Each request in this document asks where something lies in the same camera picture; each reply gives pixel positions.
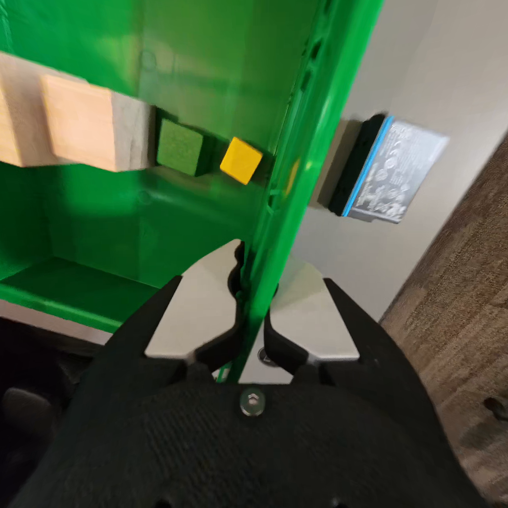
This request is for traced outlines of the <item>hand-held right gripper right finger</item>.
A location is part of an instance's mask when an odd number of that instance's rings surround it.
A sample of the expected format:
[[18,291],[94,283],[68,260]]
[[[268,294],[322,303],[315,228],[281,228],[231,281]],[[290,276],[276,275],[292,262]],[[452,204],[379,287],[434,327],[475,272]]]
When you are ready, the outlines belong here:
[[291,375],[303,365],[360,358],[319,270],[289,257],[264,320],[268,358]]

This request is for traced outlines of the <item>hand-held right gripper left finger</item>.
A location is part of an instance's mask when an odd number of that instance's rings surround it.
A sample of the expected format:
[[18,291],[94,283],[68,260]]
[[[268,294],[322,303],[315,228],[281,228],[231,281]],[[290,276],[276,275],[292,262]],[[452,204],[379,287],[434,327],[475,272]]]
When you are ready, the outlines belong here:
[[210,371],[231,362],[241,343],[235,289],[242,265],[243,242],[234,239],[183,272],[145,356],[199,362]]

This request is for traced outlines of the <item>green plastic bin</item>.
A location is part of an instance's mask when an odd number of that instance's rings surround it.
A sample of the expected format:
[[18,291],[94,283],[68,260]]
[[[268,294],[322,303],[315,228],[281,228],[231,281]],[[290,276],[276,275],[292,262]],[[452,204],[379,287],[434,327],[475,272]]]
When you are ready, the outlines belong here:
[[[116,332],[169,281],[243,242],[237,382],[269,309],[383,1],[1,1],[1,52],[155,108],[155,164],[1,161],[1,299]],[[216,138],[211,171],[156,162],[160,121]],[[248,185],[219,165],[263,153]]]

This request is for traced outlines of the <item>yellow cube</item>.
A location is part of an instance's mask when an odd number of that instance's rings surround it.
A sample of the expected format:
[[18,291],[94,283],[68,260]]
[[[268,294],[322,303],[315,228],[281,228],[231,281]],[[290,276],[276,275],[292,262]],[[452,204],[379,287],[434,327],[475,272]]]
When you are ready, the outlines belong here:
[[263,158],[263,153],[238,137],[233,137],[219,165],[222,173],[248,185]]

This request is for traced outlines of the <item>green cube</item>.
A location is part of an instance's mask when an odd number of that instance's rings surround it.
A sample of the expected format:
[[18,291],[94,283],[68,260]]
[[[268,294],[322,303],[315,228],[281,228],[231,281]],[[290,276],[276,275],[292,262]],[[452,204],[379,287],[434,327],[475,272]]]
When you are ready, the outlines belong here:
[[163,118],[159,127],[156,162],[187,176],[203,176],[211,171],[215,145],[214,136]]

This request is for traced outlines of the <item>medium wooden cube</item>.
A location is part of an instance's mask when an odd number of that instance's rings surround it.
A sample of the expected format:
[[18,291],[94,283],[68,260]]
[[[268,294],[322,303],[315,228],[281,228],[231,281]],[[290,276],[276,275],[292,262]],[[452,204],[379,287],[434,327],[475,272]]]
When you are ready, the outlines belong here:
[[154,106],[86,81],[46,74],[40,82],[56,156],[115,173],[154,166]]

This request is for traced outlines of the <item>large wooden cube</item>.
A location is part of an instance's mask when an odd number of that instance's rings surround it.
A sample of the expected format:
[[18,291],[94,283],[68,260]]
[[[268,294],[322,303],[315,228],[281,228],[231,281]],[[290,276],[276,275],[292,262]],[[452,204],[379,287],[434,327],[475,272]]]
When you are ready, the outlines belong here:
[[55,70],[1,52],[1,161],[17,167],[56,166],[40,78]]

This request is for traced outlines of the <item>grey desk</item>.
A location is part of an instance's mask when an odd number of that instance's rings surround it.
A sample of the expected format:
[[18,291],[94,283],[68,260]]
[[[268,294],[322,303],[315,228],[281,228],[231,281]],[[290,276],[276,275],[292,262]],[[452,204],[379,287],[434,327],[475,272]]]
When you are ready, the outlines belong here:
[[[375,319],[387,309],[507,128],[507,1],[383,1],[290,254]],[[357,124],[376,113],[449,136],[398,225],[326,209]],[[106,332],[1,300],[1,315],[104,342]]]

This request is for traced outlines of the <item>small black blue-striped box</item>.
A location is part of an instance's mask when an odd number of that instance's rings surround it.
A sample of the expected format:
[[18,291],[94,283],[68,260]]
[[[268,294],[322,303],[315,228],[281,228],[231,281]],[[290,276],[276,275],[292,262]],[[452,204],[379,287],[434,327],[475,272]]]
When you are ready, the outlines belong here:
[[359,130],[328,210],[339,217],[399,224],[449,136],[378,113]]

